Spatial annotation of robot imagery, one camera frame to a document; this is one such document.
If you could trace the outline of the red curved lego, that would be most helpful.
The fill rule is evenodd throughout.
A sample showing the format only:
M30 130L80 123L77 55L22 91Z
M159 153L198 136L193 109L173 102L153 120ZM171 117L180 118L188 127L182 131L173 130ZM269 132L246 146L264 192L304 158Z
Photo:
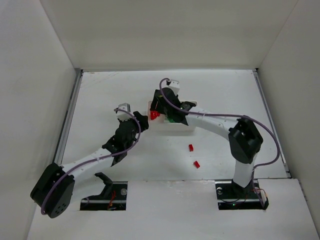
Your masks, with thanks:
M159 117L161 114L157 111L150 111L150 119L153 121L155 120L157 117Z

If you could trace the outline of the long green lego plate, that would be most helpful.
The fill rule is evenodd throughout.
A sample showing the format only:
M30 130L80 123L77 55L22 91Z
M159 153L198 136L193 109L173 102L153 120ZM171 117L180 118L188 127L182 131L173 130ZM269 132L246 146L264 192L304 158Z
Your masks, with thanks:
M172 118L170 117L167 117L167 120L170 122L170 123L176 123Z

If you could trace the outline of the small red lego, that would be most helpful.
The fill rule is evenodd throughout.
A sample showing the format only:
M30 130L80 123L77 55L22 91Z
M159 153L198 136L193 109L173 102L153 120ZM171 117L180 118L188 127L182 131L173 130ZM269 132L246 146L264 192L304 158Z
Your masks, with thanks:
M194 161L193 162L193 165L198 169L200 168L200 164L198 163L198 161Z
M194 151L194 146L192 144L189 144L188 145L188 148L189 148L189 151L190 152L193 152Z

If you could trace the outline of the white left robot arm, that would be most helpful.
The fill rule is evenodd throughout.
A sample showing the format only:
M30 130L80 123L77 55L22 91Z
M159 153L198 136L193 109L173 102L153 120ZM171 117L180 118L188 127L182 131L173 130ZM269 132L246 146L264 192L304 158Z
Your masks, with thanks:
M138 111L122 110L122 117L114 135L98 150L72 163L45 168L30 193L42 215L56 218L72 202L108 192L113 182L103 171L123 160L149 128L148 116Z

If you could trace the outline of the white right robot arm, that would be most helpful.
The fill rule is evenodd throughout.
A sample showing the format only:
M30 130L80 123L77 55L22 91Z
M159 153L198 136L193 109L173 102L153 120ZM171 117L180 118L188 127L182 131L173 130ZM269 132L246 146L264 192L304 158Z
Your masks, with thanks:
M244 117L210 116L206 110L189 101L180 101L169 87L154 91L150 110L156 111L176 124L196 127L225 139L235 159L232 182L246 188L252 181L252 171L263 138L252 120Z

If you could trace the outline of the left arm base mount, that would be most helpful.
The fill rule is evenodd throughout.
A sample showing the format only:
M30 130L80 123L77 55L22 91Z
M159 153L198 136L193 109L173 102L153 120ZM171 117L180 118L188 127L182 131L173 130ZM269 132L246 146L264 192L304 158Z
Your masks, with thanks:
M127 208L127 181L112 181L104 173L95 174L103 183L103 189L80 202L80 211L125 211Z

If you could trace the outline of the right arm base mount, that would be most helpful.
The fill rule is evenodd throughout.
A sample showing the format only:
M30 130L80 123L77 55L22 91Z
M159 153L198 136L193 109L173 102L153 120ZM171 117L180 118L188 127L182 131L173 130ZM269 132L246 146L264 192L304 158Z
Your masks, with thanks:
M232 181L216 181L215 190L219 210L266 210L269 199L258 180L246 188L239 187Z

